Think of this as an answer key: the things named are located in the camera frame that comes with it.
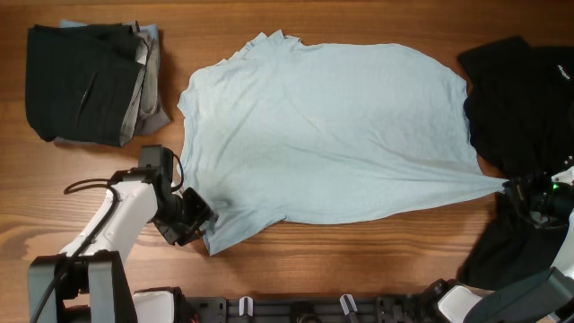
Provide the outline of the light blue t-shirt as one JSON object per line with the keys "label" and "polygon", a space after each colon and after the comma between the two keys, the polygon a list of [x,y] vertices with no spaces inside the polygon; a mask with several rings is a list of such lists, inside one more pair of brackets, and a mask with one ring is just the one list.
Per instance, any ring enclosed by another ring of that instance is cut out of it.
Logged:
{"label": "light blue t-shirt", "polygon": [[471,146],[465,80],[399,44],[305,45],[277,31],[181,93],[185,183],[217,254],[286,221],[341,224],[499,191]]}

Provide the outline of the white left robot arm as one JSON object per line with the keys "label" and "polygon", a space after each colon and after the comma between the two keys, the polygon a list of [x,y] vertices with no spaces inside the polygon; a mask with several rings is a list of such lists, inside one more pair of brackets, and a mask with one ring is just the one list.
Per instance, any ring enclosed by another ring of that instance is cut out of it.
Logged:
{"label": "white left robot arm", "polygon": [[33,322],[197,322],[179,288],[132,293],[124,263],[147,223],[170,245],[201,238],[212,208],[192,189],[175,193],[157,167],[132,168],[110,179],[85,179],[67,194],[104,188],[106,197],[83,231],[59,253],[34,259],[28,271]]}

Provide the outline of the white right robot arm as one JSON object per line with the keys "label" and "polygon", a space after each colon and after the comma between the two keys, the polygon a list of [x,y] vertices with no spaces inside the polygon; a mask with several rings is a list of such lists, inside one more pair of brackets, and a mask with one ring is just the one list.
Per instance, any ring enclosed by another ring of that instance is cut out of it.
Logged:
{"label": "white right robot arm", "polygon": [[537,230],[568,228],[551,264],[497,291],[479,296],[463,285],[437,302],[447,322],[555,322],[573,320],[573,160],[554,175],[541,173],[503,184],[517,214]]}

